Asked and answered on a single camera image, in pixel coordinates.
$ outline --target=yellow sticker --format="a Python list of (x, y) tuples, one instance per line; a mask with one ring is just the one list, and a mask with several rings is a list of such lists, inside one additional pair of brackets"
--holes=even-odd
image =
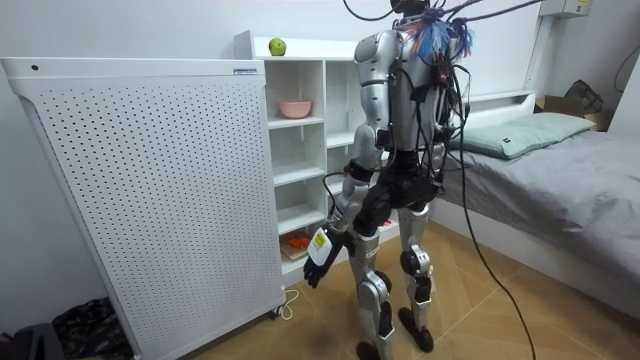
[(317, 248), (321, 248), (321, 247), (322, 247), (322, 245), (324, 245), (325, 240), (324, 240), (324, 238), (322, 237), (322, 235), (317, 234), (317, 235), (316, 235), (316, 237), (315, 237), (315, 239), (313, 239), (313, 242), (315, 243), (315, 245), (316, 245), (316, 247), (317, 247)]

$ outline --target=humanoid robot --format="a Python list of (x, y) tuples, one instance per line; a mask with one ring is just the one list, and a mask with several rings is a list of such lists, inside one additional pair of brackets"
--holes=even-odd
[[(462, 105), (454, 64), (471, 46), (466, 19), (439, 19), (479, 1), (444, 10), (423, 0), (392, 0), (393, 10), (404, 18), (395, 21), (392, 30), (361, 40), (355, 50), (366, 122), (355, 132), (342, 193), (332, 197), (327, 222), (312, 240), (311, 247), (330, 243), (330, 251), (311, 256), (304, 273), (316, 287), (342, 247), (348, 249), (361, 321), (371, 340), (358, 345), (361, 359), (392, 359), (392, 284), (375, 270), (375, 260), (378, 227), (393, 209), (398, 210), (400, 264), (411, 303), (411, 309), (400, 309), (398, 316), (421, 350), (433, 350), (427, 327), (433, 267), (420, 243), (429, 204), (442, 189), (449, 140), (459, 130), (453, 127), (452, 115), (464, 121), (469, 112)], [(381, 165), (384, 150), (391, 153), (386, 166)], [(370, 187), (376, 172), (378, 180)], [(318, 234), (322, 239), (316, 242)]]

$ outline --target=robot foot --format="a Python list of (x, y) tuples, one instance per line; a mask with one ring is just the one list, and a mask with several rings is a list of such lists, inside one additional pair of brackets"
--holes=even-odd
[(359, 360), (380, 360), (380, 355), (376, 347), (365, 341), (356, 346), (356, 354)]
[(411, 334), (420, 350), (430, 353), (433, 351), (433, 337), (427, 329), (418, 329), (413, 321), (413, 312), (409, 308), (398, 310), (398, 318), (405, 329)]

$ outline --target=gray pillow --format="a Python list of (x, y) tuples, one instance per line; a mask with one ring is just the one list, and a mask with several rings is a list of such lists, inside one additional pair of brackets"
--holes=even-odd
[[(531, 150), (558, 143), (595, 125), (575, 116), (540, 113), (504, 124), (464, 131), (464, 149), (500, 159), (514, 159)], [(460, 147), (460, 137), (452, 140)]]

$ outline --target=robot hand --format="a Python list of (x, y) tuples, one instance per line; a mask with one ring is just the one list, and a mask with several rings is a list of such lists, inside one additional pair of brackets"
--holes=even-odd
[(336, 257), (340, 253), (340, 250), (342, 250), (343, 246), (347, 248), (351, 255), (353, 255), (355, 251), (355, 248), (353, 247), (353, 239), (349, 232), (345, 231), (340, 234), (334, 231), (329, 225), (323, 225), (322, 229), (331, 242), (331, 252), (329, 253), (329, 256), (325, 260), (324, 264), (316, 264), (311, 256), (309, 256), (307, 262), (304, 264), (304, 279), (307, 280), (309, 285), (314, 289), (318, 286), (320, 279), (329, 272), (329, 268), (333, 265), (333, 262), (336, 260)]

